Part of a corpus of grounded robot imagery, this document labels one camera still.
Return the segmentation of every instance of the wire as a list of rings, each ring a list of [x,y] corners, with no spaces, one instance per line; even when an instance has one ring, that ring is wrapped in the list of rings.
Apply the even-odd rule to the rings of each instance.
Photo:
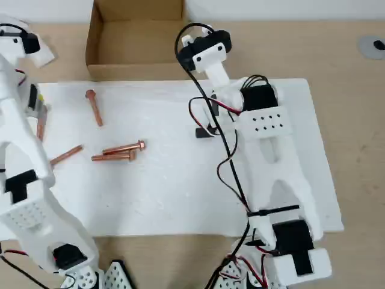
[[[19,273],[23,274],[25,277],[27,277],[29,280],[31,280],[33,283],[35,283],[36,285],[40,286],[42,289],[49,289],[47,286],[45,286],[44,284],[42,284],[41,282],[39,282],[38,280],[36,280],[35,278],[33,278],[30,274],[28,274],[26,271],[18,268],[18,266],[16,266],[15,264],[11,263],[8,261],[8,259],[6,259],[6,257],[4,256],[1,256],[1,259],[7,264],[9,265],[10,267],[14,268],[16,271],[18,271]]]
[[[221,173],[220,173],[220,169],[221,169],[221,166],[225,163],[227,163],[228,161],[230,161],[232,159],[232,157],[235,155],[235,152],[236,152],[236,149],[238,148],[238,133],[237,131],[235,131],[235,144],[234,144],[234,149],[232,151],[232,153],[224,160],[222,161],[218,166],[217,166],[217,176],[219,178],[219,180],[227,187],[229,188],[230,190],[233,191],[233,193],[236,195],[236,197],[241,201],[241,203],[245,206],[246,208],[246,211],[249,211],[249,208],[248,208],[248,205],[247,203],[244,202],[244,200],[242,199],[242,197],[236,192],[236,190],[230,186],[228,183],[226,183],[222,176],[221,176]]]
[[[182,30],[179,32],[179,34],[177,35],[176,37],[176,40],[175,40],[175,44],[174,44],[174,53],[175,53],[175,57],[177,58],[179,64],[182,66],[182,68],[184,69],[184,71],[187,73],[187,75],[191,78],[191,80],[194,82],[194,84],[197,86],[199,92],[201,93],[201,95],[203,96],[204,100],[206,101],[207,103],[207,106],[209,108],[209,111],[210,111],[210,114],[213,118],[213,121],[215,123],[215,127],[217,128],[218,132],[220,133],[220,136],[222,138],[222,141],[223,141],[223,144],[224,144],[224,147],[226,149],[226,153],[227,153],[227,156],[229,157],[230,156],[230,148],[229,148],[229,145],[227,144],[227,140],[226,140],[226,137],[224,135],[224,132],[220,126],[220,124],[218,123],[218,120],[217,120],[217,117],[214,113],[214,110],[212,109],[212,106],[211,106],[211,103],[210,103],[210,98],[207,97],[205,91],[203,90],[203,88],[201,87],[201,85],[199,84],[199,82],[197,81],[197,79],[194,77],[194,75],[192,75],[192,73],[185,67],[183,66],[183,64],[179,61],[178,59],[178,45],[179,45],[179,40],[180,38],[182,37],[182,34],[189,28],[191,27],[194,27],[194,26],[200,26],[200,27],[203,27],[203,28],[206,28],[208,29],[209,31],[211,31],[212,33],[215,32],[214,29],[212,29],[212,27],[208,26],[208,25],[205,25],[205,24],[202,24],[202,23],[190,23],[188,24],[187,26],[183,27]],[[246,197],[245,197],[245,194],[243,192],[243,189],[242,189],[242,186],[241,186],[241,183],[239,181],[239,178],[238,178],[238,175],[236,174],[236,170],[235,170],[235,166],[234,166],[234,163],[232,160],[229,160],[229,163],[230,163],[230,167],[231,167],[231,170],[232,170],[232,173],[234,175],[234,179],[235,179],[235,182],[236,182],[236,185],[237,185],[237,188],[238,188],[238,191],[239,191],[239,195],[241,196],[241,198],[243,199],[243,203],[247,204],[247,201],[246,201]]]
[[[193,100],[195,100],[195,99],[202,99],[203,97],[197,97],[197,98],[192,98],[192,99],[190,99],[189,100],[189,102],[188,102],[188,112],[190,113],[190,116],[191,116],[191,118],[195,121],[195,123],[199,126],[199,127],[201,127],[201,128],[203,128],[209,135],[211,135],[212,137],[217,137],[217,136],[219,136],[218,134],[213,134],[213,133],[211,133],[208,129],[207,129],[207,127],[205,127],[205,126],[203,126],[200,122],[199,122],[199,120],[195,117],[195,115],[193,114],[193,109],[191,108],[191,103],[193,102]]]
[[[68,287],[64,287],[64,288],[56,288],[56,289],[71,289],[73,286],[75,286],[76,284],[76,279],[75,277],[73,277],[72,275],[69,275],[69,274],[65,274],[65,276],[71,278],[73,280],[71,286],[68,286]]]
[[[23,255],[23,256],[28,256],[28,254],[24,251],[19,251],[19,250],[5,250],[4,253],[13,253],[13,254],[18,254],[18,255]]]
[[[262,286],[263,288],[265,288],[265,283],[264,283],[263,280],[262,280],[263,278],[261,279],[261,278],[258,276],[258,274],[257,274],[257,272],[254,270],[253,266],[251,266],[251,264],[250,264],[244,257],[242,257],[242,256],[239,256],[238,259],[242,260],[242,261],[246,264],[246,266],[247,266],[248,269],[251,271],[251,273],[253,274],[253,276],[258,280],[258,282],[261,284],[261,286]]]
[[[230,274],[227,274],[227,273],[222,273],[222,272],[219,272],[219,275],[222,276],[224,279],[236,279],[236,280],[240,280],[239,277],[236,277],[236,276],[232,276]]]
[[[260,75],[260,74],[254,74],[252,76],[249,76],[245,82],[243,83],[241,89],[244,89],[246,87],[251,87],[254,83],[258,81],[265,81],[267,84],[269,84],[269,80],[266,76]]]
[[[236,185],[237,185],[237,188],[238,188],[238,191],[239,191],[239,195],[237,194],[237,196],[240,196],[240,198],[243,200],[243,203],[245,204],[245,206],[248,208],[248,205],[247,205],[247,201],[246,201],[246,197],[245,197],[245,194],[243,192],[243,189],[242,189],[242,186],[241,186],[241,183],[239,181],[239,178],[238,178],[238,175],[236,174],[236,170],[235,170],[235,166],[234,166],[234,163],[233,161],[231,160],[232,156],[231,156],[231,153],[230,153],[230,148],[229,148],[229,145],[227,144],[227,140],[226,140],[226,136],[224,135],[224,132],[220,126],[220,124],[218,123],[218,120],[217,120],[217,117],[214,113],[214,110],[211,106],[211,102],[210,102],[210,98],[207,97],[205,91],[203,90],[202,86],[199,84],[199,82],[197,81],[197,79],[195,78],[195,76],[179,61],[179,58],[178,58],[178,45],[179,45],[179,40],[180,38],[182,37],[183,33],[191,28],[191,27],[194,27],[194,26],[200,26],[200,27],[203,27],[203,28],[206,28],[208,29],[210,32],[215,32],[214,29],[212,29],[210,26],[208,25],[205,25],[205,24],[202,24],[202,23],[197,23],[197,22],[194,22],[194,23],[190,23],[188,25],[186,25],[185,27],[182,28],[182,30],[179,32],[179,34],[177,35],[176,39],[175,39],[175,44],[174,44],[174,53],[175,53],[175,57],[176,59],[178,60],[179,64],[182,66],[182,68],[184,69],[184,71],[187,73],[187,75],[191,78],[191,80],[194,82],[194,84],[197,86],[200,94],[203,96],[204,100],[206,101],[207,103],[207,106],[209,108],[209,111],[210,111],[210,114],[212,116],[212,119],[215,123],[215,127],[217,128],[218,132],[220,133],[220,136],[222,138],[222,141],[223,141],[223,145],[226,149],[226,153],[227,153],[227,156],[229,158],[228,162],[230,163],[230,167],[231,167],[231,170],[232,170],[232,173],[233,173],[233,176],[234,176],[234,179],[235,179],[235,182],[236,182]],[[243,242],[245,241],[246,239],[246,236],[248,234],[248,231],[250,229],[250,224],[249,222],[247,221],[247,225],[246,225],[246,229],[241,237],[241,239],[239,240],[237,246],[235,247],[234,251],[230,254],[230,256],[227,256],[225,258],[225,260],[222,262],[221,265],[218,266],[217,269],[215,269],[215,271],[213,272],[213,274],[211,275],[210,277],[210,280],[209,282],[207,283],[207,285],[205,286],[205,289],[209,289],[209,288],[213,288],[216,284],[216,281],[219,277],[219,272],[222,270],[222,268],[224,266],[226,266],[230,261],[233,261],[233,260],[236,260],[236,254],[238,253],[238,250],[239,248],[242,246]]]
[[[267,251],[261,247],[255,246],[255,248],[257,248],[257,250],[261,251],[264,254],[272,254],[272,251]]]
[[[266,274],[265,274],[265,266],[263,265],[263,261],[264,261],[265,257],[266,257],[266,255],[263,254],[260,258],[260,273],[262,274],[263,286],[265,288],[268,288]]]
[[[215,286],[215,284],[216,284],[216,282],[218,280],[219,273],[220,273],[220,271],[222,271],[223,267],[228,265],[228,263],[230,263],[231,261],[236,263],[236,254],[238,253],[239,248],[241,248],[243,242],[245,241],[249,229],[250,229],[250,224],[247,221],[247,225],[246,225],[245,231],[243,232],[241,239],[239,239],[239,242],[236,245],[234,251],[230,255],[226,256],[226,258],[223,260],[222,264],[220,264],[215,269],[215,271],[213,272],[213,274],[210,277],[209,282],[206,284],[205,289],[212,289],[212,288],[214,288],[214,286]]]
[[[20,86],[20,85],[22,85],[26,81],[26,73],[24,71],[20,70],[20,69],[15,69],[15,71],[24,74],[23,79],[20,80],[20,82],[18,84],[18,86]]]
[[[16,29],[19,29],[21,32],[23,32],[23,33],[27,33],[27,31],[24,29],[24,28],[22,28],[22,27],[20,27],[20,26],[17,26],[17,25],[15,25],[15,24],[10,24],[10,23],[0,23],[0,26],[9,26],[9,27],[13,27],[13,28],[16,28]]]
[[[13,249],[8,249],[8,250],[4,250],[4,252],[2,253],[2,255],[0,256],[0,258],[7,264],[9,265],[11,268],[15,269],[16,271],[18,271],[19,273],[23,274],[25,277],[27,277],[29,280],[31,280],[33,283],[35,283],[36,285],[38,285],[39,287],[41,287],[42,289],[50,289],[49,287],[45,286],[44,284],[42,284],[39,280],[36,280],[34,277],[32,277],[30,274],[28,274],[26,271],[24,271],[23,269],[21,269],[20,267],[16,266],[15,264],[13,264],[11,261],[9,261],[8,259],[6,259],[6,257],[4,256],[4,254],[6,253],[13,253],[13,254],[18,254],[18,255],[23,255],[23,256],[28,256],[28,254],[24,251],[19,251],[19,250],[13,250]],[[69,278],[72,278],[73,279],[73,283],[71,284],[71,286],[69,287],[66,287],[66,288],[57,288],[57,289],[71,289],[75,284],[76,284],[76,279],[75,277],[73,277],[72,275],[68,275],[68,274],[65,274],[65,276],[69,277]]]

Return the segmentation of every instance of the mounting hole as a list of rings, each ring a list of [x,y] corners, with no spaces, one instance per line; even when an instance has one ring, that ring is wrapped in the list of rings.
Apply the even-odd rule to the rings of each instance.
[[[383,43],[381,40],[376,40],[373,42],[374,47],[376,49],[384,51],[385,50],[385,43]]]

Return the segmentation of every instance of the bolt head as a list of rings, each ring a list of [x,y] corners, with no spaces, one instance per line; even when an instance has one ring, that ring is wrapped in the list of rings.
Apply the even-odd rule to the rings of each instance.
[[[146,143],[143,140],[138,141],[139,149],[143,151],[146,148]]]
[[[94,98],[95,96],[96,93],[92,89],[89,89],[85,92],[85,98]]]

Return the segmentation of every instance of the white wall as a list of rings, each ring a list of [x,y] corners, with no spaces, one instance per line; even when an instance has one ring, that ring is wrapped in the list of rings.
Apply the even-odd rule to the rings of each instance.
[[[0,0],[0,13],[28,22],[87,22],[92,2]],[[187,9],[194,20],[385,19],[385,0],[187,0]]]

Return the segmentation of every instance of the black wire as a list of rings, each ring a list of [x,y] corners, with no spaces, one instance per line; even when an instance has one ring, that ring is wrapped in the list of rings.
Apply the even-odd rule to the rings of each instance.
[[[68,275],[68,274],[65,274],[65,276],[71,278],[73,280],[73,283],[71,284],[71,286],[69,287],[64,287],[64,288],[56,288],[56,289],[71,289],[75,284],[76,284],[76,279],[75,277],[73,277],[72,275]]]
[[[26,256],[24,254],[21,254],[21,253],[17,253],[17,252],[9,252],[9,253],[12,253],[12,254],[18,254],[18,255],[22,255],[22,256]],[[33,283],[35,283],[36,285],[40,286],[42,289],[50,289],[49,287],[45,286],[44,284],[42,284],[39,280],[36,280],[34,277],[32,277],[30,274],[28,274],[26,271],[24,271],[23,269],[19,268],[18,266],[16,266],[15,264],[13,264],[11,261],[9,261],[8,259],[6,259],[5,256],[1,256],[1,259],[8,265],[10,266],[11,268],[15,269],[16,271],[18,271],[19,273],[23,274],[25,277],[27,277],[29,280],[31,280]],[[56,288],[56,289],[71,289],[75,284],[76,284],[76,279],[75,277],[71,276],[71,275],[68,275],[68,274],[65,274],[67,277],[70,277],[73,279],[73,283],[71,286],[69,287],[66,287],[66,288]]]
[[[235,261],[236,260],[236,254],[238,253],[239,248],[241,248],[243,242],[245,241],[249,229],[250,229],[250,224],[247,221],[247,225],[246,225],[245,231],[242,234],[241,239],[239,239],[239,242],[236,245],[234,251],[230,254],[230,256],[226,257],[223,260],[222,264],[219,265],[218,268],[215,269],[215,271],[213,272],[213,274],[210,277],[209,282],[206,284],[205,289],[213,289],[215,284],[217,283],[217,280],[218,280],[218,277],[219,277],[219,272],[222,271],[223,267],[228,265],[228,263],[230,263],[231,261]]]
[[[187,26],[185,26],[184,28],[182,28],[182,30],[179,32],[178,36],[176,37],[176,40],[175,40],[175,46],[174,46],[174,53],[175,53],[175,56],[177,58],[177,60],[179,61],[177,55],[178,55],[178,44],[179,44],[179,40],[182,36],[182,34],[188,29],[188,28],[191,28],[191,27],[194,27],[194,26],[200,26],[200,27],[204,27],[208,30],[210,30],[211,32],[214,32],[214,30],[208,26],[208,25],[205,25],[205,24],[202,24],[202,23],[191,23],[191,24],[188,24]],[[209,108],[209,111],[210,111],[210,114],[214,120],[214,123],[215,123],[215,126],[217,127],[217,130],[218,132],[220,133],[220,136],[222,138],[222,141],[223,141],[223,144],[224,144],[224,147],[226,148],[226,152],[227,152],[227,156],[229,158],[231,158],[231,153],[230,153],[230,148],[229,148],[229,145],[227,144],[227,140],[226,140],[226,137],[223,133],[223,130],[221,129],[221,126],[220,124],[218,123],[218,120],[217,120],[217,117],[212,109],[212,106],[211,106],[211,102],[209,100],[209,98],[206,96],[206,93],[205,91],[202,89],[201,85],[199,84],[199,82],[197,81],[197,79],[194,77],[194,75],[192,75],[192,73],[190,71],[187,70],[186,67],[184,67],[180,62],[179,64],[182,66],[182,68],[184,69],[184,71],[187,73],[187,75],[191,78],[191,80],[194,82],[194,84],[197,86],[199,92],[202,94],[202,96],[205,98],[205,101],[207,103],[207,106]],[[235,170],[235,167],[234,167],[234,163],[232,160],[229,160],[229,163],[230,163],[230,166],[231,166],[231,170],[233,172],[233,175],[234,175],[234,179],[235,179],[235,182],[236,182],[236,185],[238,187],[238,190],[239,190],[239,194],[241,195],[241,198],[244,200],[244,203],[245,203],[245,206],[246,208],[248,209],[248,205],[247,205],[247,201],[246,201],[246,198],[245,198],[245,195],[243,193],[243,189],[242,189],[242,186],[241,186],[241,183],[238,179],[238,175],[236,174],[236,170]],[[233,260],[236,260],[236,254],[238,253],[238,250],[239,248],[242,246],[243,242],[245,241],[246,239],[246,236],[248,234],[248,230],[250,229],[250,224],[249,222],[247,221],[247,225],[246,225],[246,229],[241,237],[241,239],[239,240],[238,244],[236,245],[234,251],[230,254],[229,257],[225,258],[224,261],[222,262],[222,264],[213,272],[213,274],[211,275],[210,277],[210,280],[209,282],[207,283],[207,285],[205,286],[205,289],[211,289],[215,286],[215,283],[217,282],[217,279],[219,277],[219,272],[222,270],[222,268],[224,266],[226,266],[229,262],[233,261]]]
[[[244,89],[246,87],[251,87],[254,83],[256,83],[258,81],[265,81],[267,84],[269,84],[269,80],[267,79],[267,77],[265,77],[264,75],[260,75],[260,74],[254,74],[245,80],[241,89]]]
[[[18,271],[19,273],[23,274],[25,277],[27,277],[29,280],[31,280],[33,283],[35,283],[36,285],[40,286],[42,289],[50,289],[48,288],[47,286],[45,286],[44,284],[40,283],[38,280],[36,280],[35,278],[33,278],[30,274],[28,274],[26,271],[18,268],[18,266],[16,266],[15,264],[11,263],[8,261],[8,259],[6,259],[6,257],[4,256],[1,256],[1,259],[7,264],[9,265],[10,267],[14,268],[16,271]]]
[[[236,194],[237,198],[241,201],[242,204],[245,205],[245,207],[247,208],[247,204],[244,203],[244,201],[242,200],[241,196],[236,192],[236,190],[231,186],[229,185],[227,182],[225,182],[221,176],[221,173],[220,173],[220,169],[221,169],[221,166],[223,164],[226,164],[229,160],[231,160],[231,158],[235,155],[235,152],[236,152],[236,149],[238,148],[238,133],[235,131],[235,144],[234,144],[234,149],[232,151],[232,153],[224,160],[222,161],[218,166],[217,166],[217,176],[218,176],[218,179],[227,187],[229,188],[230,190],[232,190],[234,192],[234,194]]]
[[[0,23],[0,26],[9,26],[9,27],[13,27],[13,28],[16,28],[16,29],[19,29],[21,32],[23,32],[23,33],[27,33],[27,31],[24,29],[24,28],[22,28],[22,27],[20,27],[20,26],[17,26],[17,25],[15,25],[15,24],[10,24],[10,23]]]
[[[179,61],[178,59],[178,44],[179,44],[179,40],[180,38],[182,37],[182,34],[189,28],[191,27],[194,27],[194,26],[200,26],[200,27],[204,27],[208,30],[210,30],[211,32],[215,32],[214,29],[212,29],[210,26],[208,25],[205,25],[205,24],[202,24],[202,23],[190,23],[188,24],[187,26],[183,27],[182,30],[179,32],[178,36],[176,37],[176,40],[175,40],[175,45],[174,45],[174,53],[175,53],[175,57],[176,59]],[[220,133],[220,136],[222,138],[222,141],[223,141],[223,144],[224,144],[224,147],[226,149],[226,153],[227,153],[227,156],[229,157],[230,156],[230,148],[229,148],[229,145],[227,144],[227,140],[226,140],[226,137],[224,135],[224,132],[220,126],[220,124],[218,123],[218,120],[217,120],[217,117],[212,109],[212,106],[211,106],[211,102],[209,100],[209,98],[207,97],[205,91],[203,90],[203,88],[201,87],[201,85],[199,84],[199,82],[197,81],[197,79],[194,77],[194,75],[192,75],[192,73],[190,71],[187,70],[186,67],[184,67],[182,65],[182,63],[179,62],[179,64],[182,66],[182,68],[184,69],[184,71],[187,73],[187,75],[191,78],[191,80],[194,82],[194,84],[197,86],[199,92],[202,94],[202,96],[204,97],[206,103],[207,103],[207,106],[209,108],[209,111],[210,111],[210,114],[214,120],[214,123],[215,123],[215,126],[218,130],[218,132]],[[241,198],[243,200],[243,203],[246,204],[246,207],[247,206],[247,201],[246,201],[246,197],[245,197],[245,194],[243,192],[243,189],[242,189],[242,186],[241,186],[241,183],[239,181],[239,178],[238,178],[238,175],[236,174],[236,170],[235,170],[235,166],[234,166],[234,163],[232,160],[229,161],[230,163],[230,167],[231,167],[231,170],[232,170],[232,173],[234,175],[234,179],[235,179],[235,182],[236,182],[236,186],[238,188],[238,191],[239,191],[239,194],[241,195]]]

